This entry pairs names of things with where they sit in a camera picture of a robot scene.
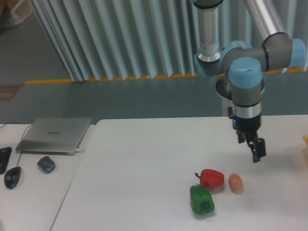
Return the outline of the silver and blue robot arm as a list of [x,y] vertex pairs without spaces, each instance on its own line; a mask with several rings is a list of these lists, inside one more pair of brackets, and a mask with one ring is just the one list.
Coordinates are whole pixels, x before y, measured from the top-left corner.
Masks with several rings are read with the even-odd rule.
[[200,46],[194,56],[202,77],[221,74],[217,93],[230,101],[228,116],[238,142],[246,142],[253,162],[266,155],[265,140],[257,135],[261,126],[263,73],[296,67],[305,62],[306,46],[290,38],[270,0],[247,0],[245,6],[263,39],[260,47],[241,40],[221,48],[218,9],[220,0],[194,0],[197,8]]

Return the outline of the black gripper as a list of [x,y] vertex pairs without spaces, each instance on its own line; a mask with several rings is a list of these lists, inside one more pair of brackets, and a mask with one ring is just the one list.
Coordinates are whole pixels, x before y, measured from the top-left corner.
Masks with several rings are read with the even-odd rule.
[[252,118],[235,116],[232,125],[237,131],[238,143],[244,143],[246,141],[248,147],[251,149],[253,163],[259,162],[262,157],[266,156],[265,140],[259,138],[257,135],[257,131],[261,126],[261,115]]

